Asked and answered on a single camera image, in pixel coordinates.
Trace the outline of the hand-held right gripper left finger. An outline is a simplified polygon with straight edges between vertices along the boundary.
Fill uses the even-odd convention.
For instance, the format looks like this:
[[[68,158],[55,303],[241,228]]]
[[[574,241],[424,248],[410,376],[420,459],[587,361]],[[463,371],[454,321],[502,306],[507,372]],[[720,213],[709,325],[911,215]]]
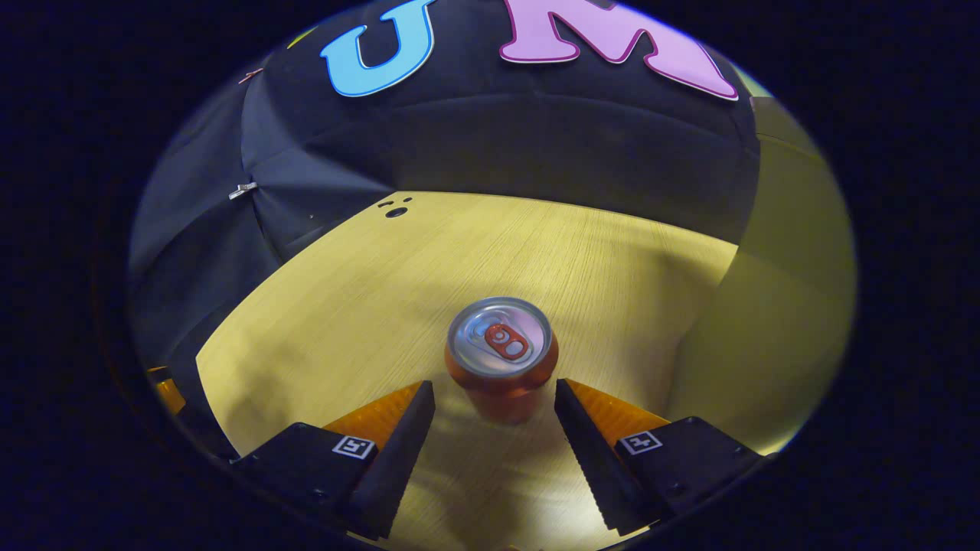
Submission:
[[[429,380],[391,392],[322,428],[295,422],[232,471],[322,526],[388,538],[435,412]]]

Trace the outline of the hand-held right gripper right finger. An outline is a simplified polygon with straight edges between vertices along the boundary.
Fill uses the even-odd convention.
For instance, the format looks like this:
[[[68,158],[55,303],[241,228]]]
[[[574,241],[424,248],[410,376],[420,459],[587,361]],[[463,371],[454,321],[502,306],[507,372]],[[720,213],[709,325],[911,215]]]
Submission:
[[[603,522],[620,536],[689,515],[766,464],[700,416],[669,422],[571,379],[557,381],[554,411]]]

